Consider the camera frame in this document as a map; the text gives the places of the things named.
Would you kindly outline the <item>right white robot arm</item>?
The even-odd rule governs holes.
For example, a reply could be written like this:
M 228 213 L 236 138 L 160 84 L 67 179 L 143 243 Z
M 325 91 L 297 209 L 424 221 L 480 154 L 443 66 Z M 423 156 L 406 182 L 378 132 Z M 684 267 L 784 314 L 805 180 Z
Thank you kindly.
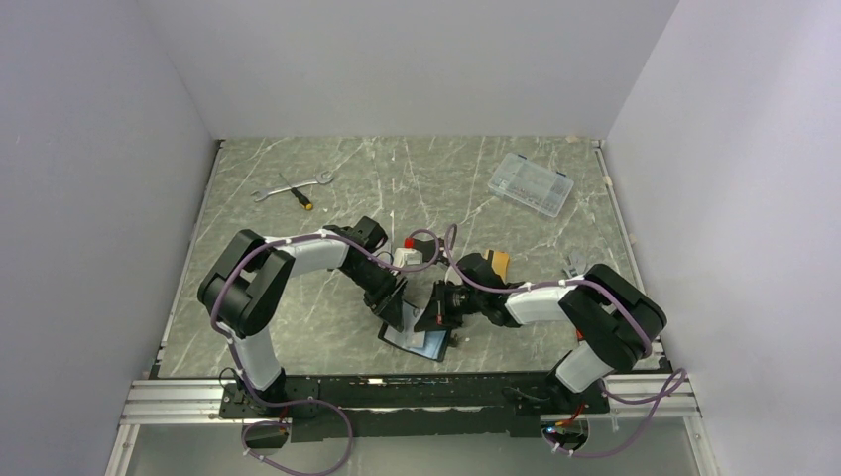
M 596 264 L 577 278 L 542 285 L 508 283 L 478 253 L 462 257 L 452 270 L 459 282 L 434 284 L 412 330 L 455 329 L 464 316 L 475 313 L 509 328 L 571 323 L 582 341 L 552 368 L 546 385 L 548 402 L 560 412 L 580 404 L 597 380 L 632 370 L 651 354 L 654 339 L 667 325 L 658 304 L 605 264 Z

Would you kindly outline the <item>silver open-end wrench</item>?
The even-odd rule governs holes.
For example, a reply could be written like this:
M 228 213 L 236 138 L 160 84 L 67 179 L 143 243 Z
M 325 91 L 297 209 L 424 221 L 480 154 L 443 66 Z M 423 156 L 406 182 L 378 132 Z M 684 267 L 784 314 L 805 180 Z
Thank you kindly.
M 285 183 L 279 186 L 271 187 L 271 188 L 264 188 L 258 189 L 251 193 L 254 202 L 261 202 L 269 198 L 270 196 L 288 192 L 295 189 L 301 189 L 311 185 L 326 185 L 333 182 L 335 178 L 335 174 L 331 171 L 324 171 L 312 178 L 306 178 L 298 181 L 292 181 L 289 183 Z

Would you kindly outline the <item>aluminium frame rail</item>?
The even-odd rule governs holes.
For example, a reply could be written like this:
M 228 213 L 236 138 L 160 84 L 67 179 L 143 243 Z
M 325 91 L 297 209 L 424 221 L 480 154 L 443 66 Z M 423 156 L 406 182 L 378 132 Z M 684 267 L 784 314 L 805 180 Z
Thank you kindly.
M 129 389 L 121 425 L 219 423 L 223 389 L 215 380 L 138 380 Z

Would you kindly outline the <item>black leather card holder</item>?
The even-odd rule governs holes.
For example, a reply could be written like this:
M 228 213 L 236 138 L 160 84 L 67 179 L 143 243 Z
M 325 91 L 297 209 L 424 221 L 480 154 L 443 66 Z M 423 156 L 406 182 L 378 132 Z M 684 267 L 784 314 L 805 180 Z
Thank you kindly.
M 406 301 L 402 302 L 402 331 L 388 323 L 383 323 L 378 339 L 404 352 L 414 354 L 433 362 L 442 362 L 452 331 L 430 330 L 414 331 L 414 325 L 420 321 L 421 310 Z

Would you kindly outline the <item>tan wooden block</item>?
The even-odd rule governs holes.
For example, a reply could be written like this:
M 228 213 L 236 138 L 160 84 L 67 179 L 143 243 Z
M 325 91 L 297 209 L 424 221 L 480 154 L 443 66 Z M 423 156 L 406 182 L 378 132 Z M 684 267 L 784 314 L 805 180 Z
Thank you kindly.
M 497 274 L 503 281 L 507 280 L 508 269 L 511 261 L 510 255 L 507 252 L 487 249 L 483 253 L 483 258 L 490 264 L 495 274 Z

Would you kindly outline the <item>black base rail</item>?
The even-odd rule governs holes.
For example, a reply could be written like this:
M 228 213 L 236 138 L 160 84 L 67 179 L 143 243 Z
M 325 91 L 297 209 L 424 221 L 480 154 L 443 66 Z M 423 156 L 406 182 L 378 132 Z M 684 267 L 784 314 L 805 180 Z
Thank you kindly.
M 596 385 L 567 394 L 545 372 L 289 376 L 258 403 L 225 383 L 223 420 L 283 420 L 294 442 L 356 437 L 502 433 L 537 436 L 544 423 L 610 411 Z

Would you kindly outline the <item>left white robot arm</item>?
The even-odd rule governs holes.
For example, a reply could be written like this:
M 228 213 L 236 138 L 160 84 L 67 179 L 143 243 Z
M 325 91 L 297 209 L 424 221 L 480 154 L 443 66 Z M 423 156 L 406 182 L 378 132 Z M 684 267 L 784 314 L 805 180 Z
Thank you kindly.
M 287 398 L 286 373 L 268 325 L 291 278 L 338 270 L 363 291 L 363 302 L 384 324 L 402 331 L 414 308 L 403 299 L 405 279 L 373 261 L 387 240 L 384 228 L 364 216 L 354 226 L 327 225 L 269 246 L 251 229 L 237 232 L 197 290 L 211 325 L 228 343 L 246 404 L 262 417 Z

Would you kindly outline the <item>clear plastic organizer box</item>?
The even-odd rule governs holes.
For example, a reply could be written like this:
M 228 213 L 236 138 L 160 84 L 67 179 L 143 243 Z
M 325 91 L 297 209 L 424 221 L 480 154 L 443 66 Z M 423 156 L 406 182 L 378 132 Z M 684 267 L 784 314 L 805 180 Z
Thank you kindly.
M 496 196 L 556 218 L 572 192 L 574 181 L 525 156 L 508 153 L 491 175 L 488 187 Z

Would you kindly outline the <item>black yellow screwdriver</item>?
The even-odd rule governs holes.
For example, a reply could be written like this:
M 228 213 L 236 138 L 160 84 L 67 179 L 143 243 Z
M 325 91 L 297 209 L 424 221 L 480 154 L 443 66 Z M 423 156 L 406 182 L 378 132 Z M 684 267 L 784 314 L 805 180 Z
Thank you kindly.
M 312 211 L 313 205 L 310 199 L 303 194 L 297 187 L 293 186 L 282 174 L 279 174 L 282 182 L 289 188 L 289 192 L 296 198 L 299 205 L 306 211 Z

